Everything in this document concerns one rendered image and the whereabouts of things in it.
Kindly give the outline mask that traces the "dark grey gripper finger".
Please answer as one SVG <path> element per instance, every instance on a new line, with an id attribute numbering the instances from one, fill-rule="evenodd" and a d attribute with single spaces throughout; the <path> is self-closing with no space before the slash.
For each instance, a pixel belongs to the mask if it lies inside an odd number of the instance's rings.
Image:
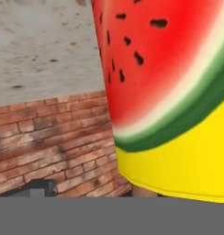
<path id="1" fill-rule="evenodd" d="M 33 179 L 23 186 L 0 194 L 0 197 L 52 197 L 56 195 L 56 182 L 53 179 Z"/>

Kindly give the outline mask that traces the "watermelon print smoothie cup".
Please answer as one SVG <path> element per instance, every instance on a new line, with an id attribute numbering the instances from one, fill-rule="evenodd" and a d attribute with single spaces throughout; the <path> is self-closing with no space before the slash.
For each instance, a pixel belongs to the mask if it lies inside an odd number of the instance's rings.
<path id="1" fill-rule="evenodd" d="M 91 0 L 118 171 L 224 203 L 224 0 Z"/>

